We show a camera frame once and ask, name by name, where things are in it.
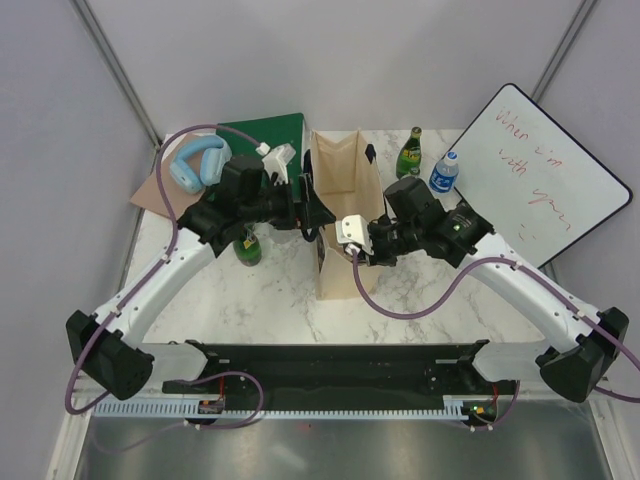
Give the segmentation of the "green Perrier glass bottle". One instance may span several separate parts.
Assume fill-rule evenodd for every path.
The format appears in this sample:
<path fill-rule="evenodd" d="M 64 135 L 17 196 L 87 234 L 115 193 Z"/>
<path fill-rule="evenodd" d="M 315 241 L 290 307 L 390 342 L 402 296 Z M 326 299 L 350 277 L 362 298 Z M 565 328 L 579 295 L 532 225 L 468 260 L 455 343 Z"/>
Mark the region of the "green Perrier glass bottle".
<path fill-rule="evenodd" d="M 411 129 L 408 140 L 400 149 L 396 160 L 395 174 L 397 179 L 402 179 L 409 175 L 409 170 L 421 167 L 422 148 L 421 148 L 422 129 L 413 127 Z"/>

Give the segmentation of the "blue-capped water bottle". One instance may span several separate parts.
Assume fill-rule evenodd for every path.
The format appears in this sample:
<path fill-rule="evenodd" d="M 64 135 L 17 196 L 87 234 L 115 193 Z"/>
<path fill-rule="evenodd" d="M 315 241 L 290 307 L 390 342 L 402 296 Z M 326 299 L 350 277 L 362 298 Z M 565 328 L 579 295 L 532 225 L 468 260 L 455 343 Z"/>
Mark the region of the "blue-capped water bottle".
<path fill-rule="evenodd" d="M 296 238 L 296 233 L 293 230 L 272 230 L 269 237 L 275 244 L 285 245 Z"/>
<path fill-rule="evenodd" d="M 436 193 L 449 193 L 454 187 L 458 174 L 458 155 L 454 151 L 449 151 L 435 164 L 428 186 Z"/>

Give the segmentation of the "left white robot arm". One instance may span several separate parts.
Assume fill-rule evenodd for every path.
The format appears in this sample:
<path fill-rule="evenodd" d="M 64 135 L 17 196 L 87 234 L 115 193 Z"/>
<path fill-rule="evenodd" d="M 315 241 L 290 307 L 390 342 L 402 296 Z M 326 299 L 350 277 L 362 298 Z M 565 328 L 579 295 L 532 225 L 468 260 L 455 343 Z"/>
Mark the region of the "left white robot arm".
<path fill-rule="evenodd" d="M 168 246 L 133 284 L 91 314 L 75 311 L 65 328 L 73 361 L 119 400 L 136 395 L 160 372 L 160 356 L 143 344 L 174 296 L 241 237 L 251 224 L 304 234 L 335 222 L 309 174 L 288 181 L 270 160 L 238 155 L 218 184 L 177 220 Z"/>

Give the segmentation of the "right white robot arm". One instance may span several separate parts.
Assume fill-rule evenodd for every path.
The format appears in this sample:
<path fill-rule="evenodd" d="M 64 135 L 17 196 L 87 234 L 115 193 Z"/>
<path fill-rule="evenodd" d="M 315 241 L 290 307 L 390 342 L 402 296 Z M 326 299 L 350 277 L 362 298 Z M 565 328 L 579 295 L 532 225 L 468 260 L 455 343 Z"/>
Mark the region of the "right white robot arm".
<path fill-rule="evenodd" d="M 579 300 L 532 266 L 467 203 L 446 210 L 415 177 L 384 193 L 393 213 L 363 228 L 368 265 L 393 266 L 417 251 L 457 269 L 454 281 L 471 276 L 525 317 L 543 336 L 533 343 L 488 341 L 458 368 L 467 392 L 498 381 L 542 381 L 561 397 L 581 403 L 596 390 L 611 365 L 637 355 L 624 345 L 628 317 Z"/>

